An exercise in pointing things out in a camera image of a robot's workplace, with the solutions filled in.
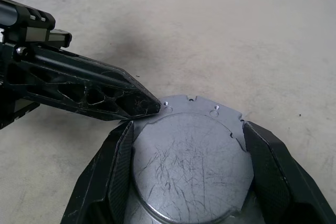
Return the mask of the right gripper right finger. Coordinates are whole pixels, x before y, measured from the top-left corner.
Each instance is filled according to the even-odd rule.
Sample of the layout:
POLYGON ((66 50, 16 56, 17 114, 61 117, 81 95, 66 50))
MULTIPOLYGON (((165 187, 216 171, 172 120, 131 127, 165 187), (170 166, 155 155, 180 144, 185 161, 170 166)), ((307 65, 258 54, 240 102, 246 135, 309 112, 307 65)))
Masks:
POLYGON ((316 182, 283 141, 249 121, 243 133, 265 223, 335 223, 335 213, 316 182))

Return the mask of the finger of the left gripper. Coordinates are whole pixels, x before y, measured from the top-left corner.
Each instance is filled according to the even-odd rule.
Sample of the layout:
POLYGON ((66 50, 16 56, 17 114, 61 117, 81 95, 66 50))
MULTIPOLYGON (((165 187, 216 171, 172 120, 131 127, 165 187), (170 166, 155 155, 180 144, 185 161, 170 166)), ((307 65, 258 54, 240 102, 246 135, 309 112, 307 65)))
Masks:
POLYGON ((125 70, 53 47, 8 47, 7 87, 27 100, 103 121, 160 111, 125 70))

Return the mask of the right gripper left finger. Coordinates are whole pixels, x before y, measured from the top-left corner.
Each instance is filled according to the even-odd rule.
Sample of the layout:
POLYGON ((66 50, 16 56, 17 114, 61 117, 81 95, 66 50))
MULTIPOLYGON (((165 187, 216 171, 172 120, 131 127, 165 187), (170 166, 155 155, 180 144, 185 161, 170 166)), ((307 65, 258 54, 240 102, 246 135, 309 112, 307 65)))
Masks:
POLYGON ((133 121, 112 130, 81 173, 62 223, 123 223, 131 179, 133 121))

